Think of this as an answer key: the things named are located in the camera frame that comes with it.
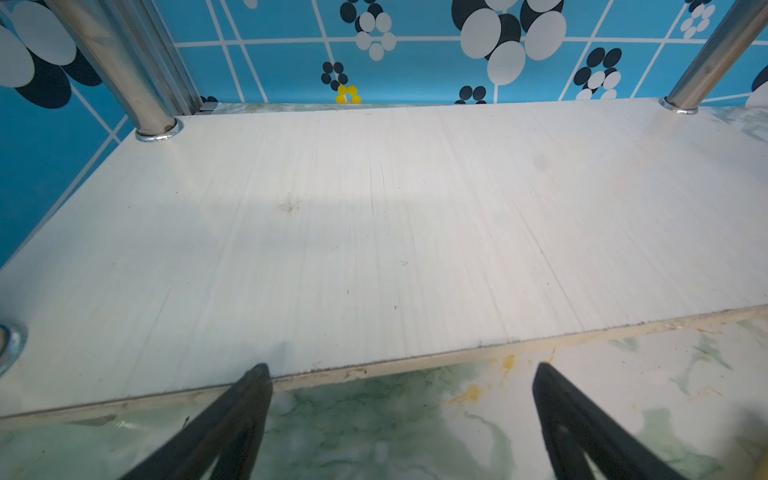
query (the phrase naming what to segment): stainless steel pole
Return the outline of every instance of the stainless steel pole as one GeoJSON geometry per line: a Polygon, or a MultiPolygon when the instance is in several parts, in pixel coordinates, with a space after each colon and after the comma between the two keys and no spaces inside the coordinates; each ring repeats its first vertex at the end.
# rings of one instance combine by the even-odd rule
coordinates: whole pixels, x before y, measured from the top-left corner
{"type": "Polygon", "coordinates": [[[158,141],[181,131],[184,124],[168,113],[99,0],[47,0],[47,4],[136,125],[136,138],[158,141]]]}
{"type": "Polygon", "coordinates": [[[679,114],[695,114],[699,103],[768,25],[768,0],[737,0],[699,55],[659,103],[679,114]]]}

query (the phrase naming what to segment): blue tile wall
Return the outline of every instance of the blue tile wall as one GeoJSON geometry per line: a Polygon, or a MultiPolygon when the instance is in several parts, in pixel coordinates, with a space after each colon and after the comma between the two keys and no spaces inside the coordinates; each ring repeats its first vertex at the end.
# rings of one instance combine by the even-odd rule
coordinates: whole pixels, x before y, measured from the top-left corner
{"type": "MultiPolygon", "coordinates": [[[[461,99],[465,86],[483,87],[480,101],[486,103],[666,95],[733,0],[155,3],[204,96],[226,102],[448,104],[461,99]],[[519,46],[502,48],[508,41],[519,46]],[[599,48],[621,51],[609,88],[599,82],[609,67],[587,65],[599,48]],[[339,62],[345,77],[335,71],[323,76],[326,62],[339,62]],[[589,75],[577,84],[574,76],[585,67],[589,75]],[[586,84],[595,88],[583,92],[586,84]],[[357,95],[349,93],[352,86],[357,95]]],[[[766,66],[764,32],[708,101],[768,104],[768,86],[753,93],[766,66]]]]}
{"type": "Polygon", "coordinates": [[[2,267],[133,126],[52,13],[28,0],[0,3],[0,105],[2,267]]]}

